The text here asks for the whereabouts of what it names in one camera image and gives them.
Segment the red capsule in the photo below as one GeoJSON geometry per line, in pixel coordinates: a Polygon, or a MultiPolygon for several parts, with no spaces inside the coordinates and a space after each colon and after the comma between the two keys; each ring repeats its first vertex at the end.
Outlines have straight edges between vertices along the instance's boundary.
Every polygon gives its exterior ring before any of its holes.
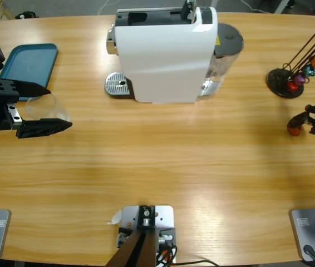
{"type": "Polygon", "coordinates": [[[298,89],[298,85],[294,83],[294,81],[287,82],[287,90],[290,92],[296,92],[298,89]]]}

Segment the black cable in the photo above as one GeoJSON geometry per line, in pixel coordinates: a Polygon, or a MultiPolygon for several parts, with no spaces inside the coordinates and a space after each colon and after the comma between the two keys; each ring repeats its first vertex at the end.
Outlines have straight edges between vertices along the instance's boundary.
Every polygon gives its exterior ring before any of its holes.
{"type": "Polygon", "coordinates": [[[183,266],[183,265],[190,265],[190,264],[198,264],[198,263],[209,263],[213,266],[220,267],[217,263],[214,263],[211,260],[197,260],[197,261],[187,261],[185,263],[174,263],[174,259],[176,257],[176,254],[178,252],[177,246],[166,246],[164,247],[161,252],[158,253],[156,256],[156,266],[159,264],[164,264],[163,267],[169,267],[169,266],[183,266]],[[163,251],[167,250],[168,253],[163,256],[163,251]]]}
{"type": "Polygon", "coordinates": [[[166,266],[181,266],[181,265],[190,265],[190,264],[197,264],[197,263],[209,263],[209,264],[212,264],[213,266],[219,267],[219,265],[217,263],[214,263],[211,260],[197,260],[197,261],[190,261],[187,263],[171,263],[171,264],[166,265],[166,266]]]}

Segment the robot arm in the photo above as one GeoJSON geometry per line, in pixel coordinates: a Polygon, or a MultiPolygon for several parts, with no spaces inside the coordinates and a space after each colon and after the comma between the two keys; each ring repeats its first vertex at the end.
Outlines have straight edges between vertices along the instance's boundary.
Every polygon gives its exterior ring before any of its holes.
{"type": "MultiPolygon", "coordinates": [[[[0,70],[5,57],[0,49],[0,70]]],[[[42,118],[37,121],[21,119],[15,103],[19,97],[38,97],[50,91],[33,82],[0,80],[0,130],[17,130],[20,138],[47,136],[69,128],[72,123],[59,118],[42,118]]]]}

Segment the black stand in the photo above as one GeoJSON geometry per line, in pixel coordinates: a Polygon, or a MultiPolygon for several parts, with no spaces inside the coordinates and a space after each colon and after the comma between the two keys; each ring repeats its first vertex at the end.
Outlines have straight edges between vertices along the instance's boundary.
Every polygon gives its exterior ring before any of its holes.
{"type": "Polygon", "coordinates": [[[300,85],[295,92],[287,88],[287,81],[293,73],[289,70],[277,68],[268,73],[266,82],[269,89],[278,96],[284,98],[295,98],[303,93],[304,86],[300,85]]]}

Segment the floor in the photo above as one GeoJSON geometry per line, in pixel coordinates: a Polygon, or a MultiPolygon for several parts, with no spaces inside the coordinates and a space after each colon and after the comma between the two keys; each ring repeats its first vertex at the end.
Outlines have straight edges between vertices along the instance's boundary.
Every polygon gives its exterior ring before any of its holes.
{"type": "MultiPolygon", "coordinates": [[[[257,8],[261,0],[244,0],[257,8]]],[[[180,7],[184,0],[4,0],[12,14],[33,11],[39,17],[87,16],[115,14],[118,8],[180,7]]],[[[211,0],[198,0],[199,6],[209,6],[211,0]]],[[[259,9],[274,12],[280,0],[264,0],[259,9]]],[[[315,0],[297,0],[290,14],[311,14],[315,0]]],[[[253,12],[241,0],[218,0],[218,12],[253,12]]]]}

